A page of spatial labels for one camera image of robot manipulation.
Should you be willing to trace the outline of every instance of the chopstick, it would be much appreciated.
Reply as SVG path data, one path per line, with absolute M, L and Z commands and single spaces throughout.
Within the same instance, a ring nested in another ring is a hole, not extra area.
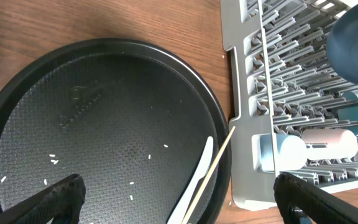
M 212 173 L 214 172 L 219 160 L 221 159 L 222 157 L 222 154 L 224 152 L 224 150 L 226 149 L 226 146 L 227 144 L 229 143 L 229 140 L 231 138 L 231 135 L 233 134 L 234 132 L 234 129 L 236 127 L 233 126 L 233 128 L 230 130 L 229 134 L 227 135 L 226 139 L 224 140 L 220 150 L 218 151 L 218 154 L 216 155 L 215 159 L 214 159 L 214 162 L 212 163 L 211 167 L 209 168 L 207 174 L 205 175 L 205 178 L 203 180 L 203 183 L 201 184 L 201 187 L 200 189 L 198 189 L 197 191 L 197 194 L 196 196 L 194 197 L 193 201 L 191 202 L 190 204 L 190 207 L 189 209 L 187 210 L 186 212 L 186 215 L 185 217 L 183 218 L 181 224 L 187 224 L 187 221 L 189 220 L 191 214 L 193 213 L 194 209 L 196 208 L 196 205 L 198 203 L 198 200 L 200 199 L 201 195 L 203 194 L 204 192 L 204 189 L 206 187 L 206 184 L 208 183 L 208 181 L 210 180 L 211 176 L 212 176 Z

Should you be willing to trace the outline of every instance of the dish rack frame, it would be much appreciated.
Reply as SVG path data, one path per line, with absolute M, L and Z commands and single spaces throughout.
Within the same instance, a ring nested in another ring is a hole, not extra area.
M 270 63 L 270 56 L 264 58 L 264 64 L 260 68 L 255 69 L 255 37 L 259 36 L 261 40 L 260 46 L 257 49 L 258 54 L 268 55 L 268 48 L 271 46 L 266 38 L 264 27 L 273 19 L 280 19 L 278 17 L 278 11 L 282 9 L 282 5 L 296 4 L 295 7 L 287 14 L 286 21 L 290 23 L 287 27 L 296 26 L 302 27 L 301 25 L 318 26 L 318 24 L 327 24 L 324 28 L 329 29 L 335 23 L 335 15 L 342 11 L 349 10 L 349 6 L 337 0 L 327 0 L 326 2 L 315 5 L 317 0 L 221 0 L 221 20 L 222 20 L 222 31 L 223 31 L 223 47 L 230 53 L 231 57 L 231 74 L 232 74 L 232 85 L 234 91 L 234 109 L 235 117 L 229 122 L 229 129 L 233 126 L 236 127 L 236 132 L 231 138 L 232 147 L 232 198 L 236 205 L 240 208 L 247 210 L 261 210 L 276 206 L 273 185 L 276 176 L 280 173 L 278 169 L 278 152 L 277 144 L 275 141 L 275 129 L 274 122 L 277 121 L 277 117 L 273 117 L 274 113 L 269 111 L 275 111 L 275 105 L 273 104 L 273 97 L 277 96 L 280 92 L 279 88 L 273 89 L 274 83 L 271 81 L 271 70 L 272 67 L 279 68 L 280 58 L 275 56 L 276 63 Z M 259 13 L 261 11 L 262 3 L 271 2 L 271 7 L 267 7 L 268 10 L 265 14 Z M 253 16 L 249 15 L 249 7 L 253 11 L 257 11 Z M 307 10 L 309 13 L 299 20 L 295 20 L 293 16 L 299 14 L 301 11 Z M 324 18 L 314 24 L 308 24 L 316 16 L 323 15 Z M 282 39 L 274 40 L 270 38 L 270 42 L 277 43 Z M 261 73 L 264 73 L 265 83 L 272 83 L 266 85 L 264 91 L 258 91 L 258 86 L 255 84 L 255 79 Z M 339 77 L 335 77 L 338 82 L 331 82 L 328 85 L 337 85 L 336 87 L 347 87 L 337 90 L 355 91 L 358 90 L 358 86 L 352 83 L 347 83 L 344 80 L 340 80 Z M 267 102 L 268 106 L 260 104 L 260 99 L 263 97 Z M 339 102 L 340 105 L 346 105 L 346 102 Z M 260 113 L 261 107 L 265 108 L 265 113 Z M 332 127 L 338 126 L 338 121 L 335 121 Z M 259 139 L 263 134 L 271 134 L 273 142 L 273 160 L 275 165 L 274 172 L 266 172 L 260 169 L 261 153 Z M 330 161 L 326 161 L 327 166 L 330 166 Z M 349 158 L 338 159 L 337 163 L 350 163 L 358 162 L 358 155 L 351 160 Z M 335 166 L 347 166 L 345 164 L 339 164 Z M 321 189 L 335 193 L 344 190 L 350 190 L 358 188 L 358 174 L 355 172 L 357 178 L 346 178 L 340 181 L 329 182 L 325 184 L 318 184 L 317 186 Z M 302 175 L 305 180 L 308 178 L 308 174 Z

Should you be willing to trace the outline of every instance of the wooden table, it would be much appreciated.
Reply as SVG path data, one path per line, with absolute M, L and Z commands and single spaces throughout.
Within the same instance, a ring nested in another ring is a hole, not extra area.
M 219 8 L 219 0 L 0 0 L 0 90 L 53 49 L 126 37 L 159 45 L 188 62 L 213 89 L 228 120 L 234 110 Z M 336 195 L 358 206 L 358 189 Z M 282 223 L 276 208 L 249 212 L 230 201 L 231 190 L 217 223 Z

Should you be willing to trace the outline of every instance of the dish rack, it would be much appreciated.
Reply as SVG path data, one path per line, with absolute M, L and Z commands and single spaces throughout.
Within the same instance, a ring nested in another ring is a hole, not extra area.
M 332 26 L 349 9 L 335 0 L 221 0 L 223 47 L 230 52 L 234 89 L 236 116 L 229 128 L 236 126 L 231 138 L 232 197 L 238 207 L 276 206 L 277 146 L 273 140 L 275 172 L 262 171 L 261 135 L 301 136 L 305 128 L 358 125 L 335 114 L 338 108 L 358 104 L 341 97 L 345 91 L 358 91 L 358 85 L 335 73 L 325 51 Z M 329 193 L 358 188 L 358 154 L 309 161 L 291 172 Z

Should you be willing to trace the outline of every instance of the textured tray surface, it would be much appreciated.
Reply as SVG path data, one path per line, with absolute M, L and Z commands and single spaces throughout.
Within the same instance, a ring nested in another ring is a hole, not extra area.
M 44 179 L 80 174 L 80 223 L 165 223 L 208 136 L 215 155 L 212 117 L 180 74 L 133 55 L 79 58 L 45 74 L 11 113 L 0 140 L 2 209 L 44 189 Z M 215 181 L 216 172 L 191 223 Z

